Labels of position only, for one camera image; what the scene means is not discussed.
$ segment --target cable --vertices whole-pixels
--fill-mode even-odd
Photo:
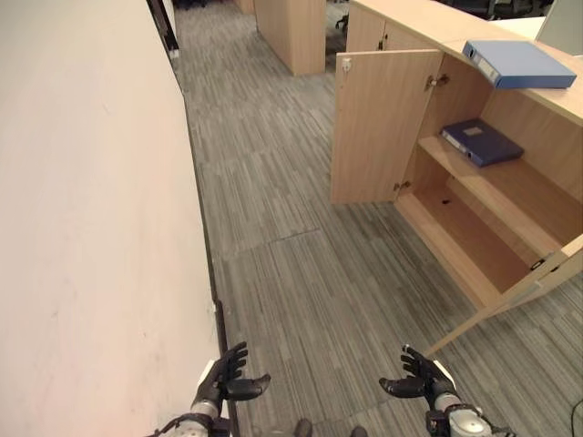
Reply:
[[[571,410],[571,436],[575,437],[575,410],[577,407],[583,403],[583,399],[575,404],[573,410]]]

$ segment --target open cabinet door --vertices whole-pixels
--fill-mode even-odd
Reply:
[[[336,57],[332,203],[392,201],[403,180],[443,53]]]

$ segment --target wooden partition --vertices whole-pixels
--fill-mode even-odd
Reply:
[[[255,0],[257,27],[295,76],[323,73],[325,0]]]

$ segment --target door hinge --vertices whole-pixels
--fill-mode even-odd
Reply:
[[[438,79],[435,79],[433,76],[429,76],[427,78],[427,82],[425,82],[425,91],[427,91],[432,86],[443,86],[449,83],[449,76],[448,75],[441,75]]]
[[[393,191],[396,191],[399,188],[409,188],[411,187],[411,182],[406,180],[403,184],[395,183],[393,186]]]

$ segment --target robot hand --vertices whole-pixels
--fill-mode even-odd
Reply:
[[[265,374],[257,380],[240,379],[242,369],[247,364],[247,343],[242,342],[226,351],[216,360],[205,379],[197,389],[192,406],[210,402],[220,415],[224,400],[248,401],[261,396],[270,384],[271,376]]]
[[[268,388],[271,376],[257,380],[241,379],[247,364],[247,343],[226,351],[212,363],[209,372],[199,384],[190,412],[172,419],[161,430],[149,437],[159,437],[175,430],[176,437],[209,437],[230,435],[229,421],[220,417],[223,401],[249,401],[261,396]]]
[[[408,344],[403,346],[401,355],[403,369],[411,373],[405,379],[387,380],[381,378],[379,383],[383,389],[397,398],[417,398],[425,396],[429,407],[435,408],[435,400],[444,393],[457,395],[454,383],[435,365],[421,353]]]

